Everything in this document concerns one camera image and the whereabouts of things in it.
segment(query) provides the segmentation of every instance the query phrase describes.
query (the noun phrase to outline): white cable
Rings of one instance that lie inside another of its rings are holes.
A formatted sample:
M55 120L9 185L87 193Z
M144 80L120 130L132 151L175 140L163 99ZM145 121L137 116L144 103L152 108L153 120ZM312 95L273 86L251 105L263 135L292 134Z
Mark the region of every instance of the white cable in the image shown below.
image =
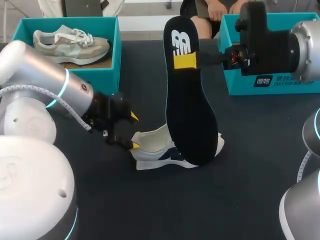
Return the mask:
M297 4L298 4L298 0L295 0L295 5L294 5L293 11L292 11L293 13L294 13L295 10L296 10Z
M307 164L307 162L308 162L308 160L309 160L311 155L312 155L312 153L310 151L308 151L306 153L306 155L304 156L304 159L302 160L302 163L301 163L300 168L299 168L298 176L296 178L296 182L297 183L301 181L302 176L304 174L305 166L306 166L306 164Z
M21 91L21 90L31 90L35 91L44 95L49 96L50 98L55 99L58 103L60 103L74 118L75 120L87 131L91 129L91 126L86 124L85 121L81 119L81 117L76 113L75 110L61 97L57 96L53 92L48 91L47 89L33 86L33 85L13 85L13 86L7 86L0 90L0 98L2 98L6 93L14 92L14 91Z

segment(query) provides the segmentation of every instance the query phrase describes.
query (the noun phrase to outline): white chair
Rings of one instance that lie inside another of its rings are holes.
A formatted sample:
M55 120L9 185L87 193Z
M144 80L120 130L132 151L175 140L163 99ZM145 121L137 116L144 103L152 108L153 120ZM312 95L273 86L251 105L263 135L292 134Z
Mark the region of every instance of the white chair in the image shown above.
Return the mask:
M7 10L17 10L26 18L28 18L28 15L19 7L17 7L14 3L12 3L11 0L3 0L3 42L4 43L7 42Z

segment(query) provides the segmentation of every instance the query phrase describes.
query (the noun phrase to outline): black insole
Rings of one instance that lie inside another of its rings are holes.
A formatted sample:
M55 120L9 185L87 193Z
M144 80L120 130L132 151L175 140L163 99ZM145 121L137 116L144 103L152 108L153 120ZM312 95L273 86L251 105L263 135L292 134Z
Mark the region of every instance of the black insole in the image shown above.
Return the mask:
M191 164L211 161L218 145L215 114L203 92L199 69L174 69L174 55L200 50L193 22L184 16L170 19L163 33L167 68L166 122L172 140Z

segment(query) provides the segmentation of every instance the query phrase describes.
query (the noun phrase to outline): sneaker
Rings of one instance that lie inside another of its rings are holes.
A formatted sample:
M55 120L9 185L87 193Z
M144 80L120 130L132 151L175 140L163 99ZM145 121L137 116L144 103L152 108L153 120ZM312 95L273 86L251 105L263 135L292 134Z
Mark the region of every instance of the sneaker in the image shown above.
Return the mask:
M131 150L131 154L136 160L137 170L157 169L168 164L179 165L187 169L198 167L187 162L178 152L170 137L167 124L154 131L138 131L133 135L132 141L140 145L139 148ZM224 144L225 140L219 133L216 156Z
M56 64L93 64L109 52L110 43L102 37L93 37L79 29L62 25L55 32L33 33L34 48Z

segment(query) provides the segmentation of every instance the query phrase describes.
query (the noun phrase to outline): blue led ring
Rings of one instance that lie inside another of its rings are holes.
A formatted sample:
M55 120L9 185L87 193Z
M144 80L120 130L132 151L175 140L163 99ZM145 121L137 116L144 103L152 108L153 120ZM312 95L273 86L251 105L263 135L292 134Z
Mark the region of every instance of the blue led ring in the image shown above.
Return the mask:
M68 69L65 69L65 79L64 79L64 83L63 83L63 86L59 92L59 94L57 95L59 98L61 98L62 94L64 94L64 91L66 90L67 88L67 85L69 83L69 78L70 78L70 75L69 75L69 70ZM50 102L45 108L50 108L52 107L55 103L57 102L57 100L53 100L52 102Z

